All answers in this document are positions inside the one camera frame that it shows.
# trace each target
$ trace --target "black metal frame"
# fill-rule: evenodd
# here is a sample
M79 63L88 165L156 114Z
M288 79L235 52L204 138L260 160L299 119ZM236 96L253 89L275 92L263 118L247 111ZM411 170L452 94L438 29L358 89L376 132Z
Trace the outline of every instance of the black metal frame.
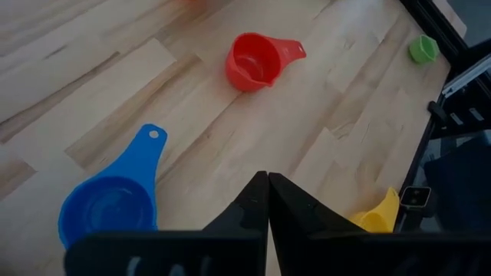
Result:
M400 1L409 11L418 25L423 29L423 31L437 41L441 53L449 61L451 70L447 77L447 82L452 80L458 74L464 72L481 58L491 53L491 40L484 41L483 43L471 48L468 47L466 42L455 31L453 26L448 22L438 7L435 6L433 0ZM482 101L484 99L491 103L491 76L489 73L484 73L476 78L472 83L470 83L466 91L466 97L478 99L476 101ZM457 98L454 103L448 103L444 97L440 96L437 104L443 107L443 109L448 109L447 112L453 112L453 108L458 105L459 101L460 98ZM417 173L417 167L430 138L457 135L460 133L477 131L477 129L483 128L483 126L480 125L469 126L465 130L458 130L452 127L447 127L445 130L441 130L441 127L442 126L437 125L435 118L432 116L423 133L423 137L417 148L413 162L410 165L401 192L405 189L405 187L413 184ZM397 218L398 222L400 222L404 216L403 213L404 210L400 210ZM409 220L406 225L403 225L402 229L410 231L418 228L421 219L421 217L412 214L412 219Z

